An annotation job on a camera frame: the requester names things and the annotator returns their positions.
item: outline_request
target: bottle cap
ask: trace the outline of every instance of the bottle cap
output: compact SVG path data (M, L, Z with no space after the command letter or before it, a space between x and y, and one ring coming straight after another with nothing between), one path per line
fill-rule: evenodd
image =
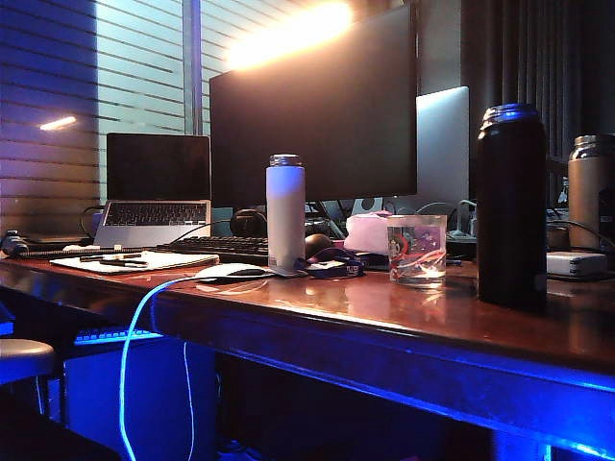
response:
M576 137L569 160L591 157L615 157L615 135L587 134Z
M496 123L507 123L517 121L540 121L540 114L532 104L504 104L489 108L482 117L482 127L484 130Z
M269 158L270 166L302 166L301 157L296 154L274 154Z

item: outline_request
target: cup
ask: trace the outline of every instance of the cup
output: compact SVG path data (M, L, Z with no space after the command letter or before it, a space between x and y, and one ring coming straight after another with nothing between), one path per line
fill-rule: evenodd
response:
M446 215L387 218L389 277L415 288L439 288L446 273Z

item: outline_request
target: black monitor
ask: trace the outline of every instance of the black monitor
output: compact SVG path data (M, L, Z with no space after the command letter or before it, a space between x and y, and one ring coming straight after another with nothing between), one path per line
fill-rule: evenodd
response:
M308 201L415 193L412 8L211 78L213 204L264 205L265 169L278 153L303 158Z
M108 133L107 198L207 200L209 138Z

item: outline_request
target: stainless steel thermos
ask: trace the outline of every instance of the stainless steel thermos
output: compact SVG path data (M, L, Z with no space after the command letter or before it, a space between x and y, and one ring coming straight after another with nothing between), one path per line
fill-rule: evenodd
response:
M581 223L609 239L615 238L615 136L579 136L568 160L568 211ZM572 247L614 249L583 228L568 230Z
M486 111L477 144L479 299L541 310L547 297L546 136L531 105Z

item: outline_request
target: water bottle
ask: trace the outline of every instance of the water bottle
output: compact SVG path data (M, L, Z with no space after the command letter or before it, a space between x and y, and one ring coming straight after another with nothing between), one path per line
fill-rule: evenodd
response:
M569 216L610 240L615 238L615 136L592 134L575 139L568 160ZM571 226L570 244L582 249L612 251L588 230Z
M266 183L269 267L293 273L297 258L306 256L306 174L299 156L271 156Z
M531 105L488 109L477 144L479 299L542 310L547 299L546 136Z

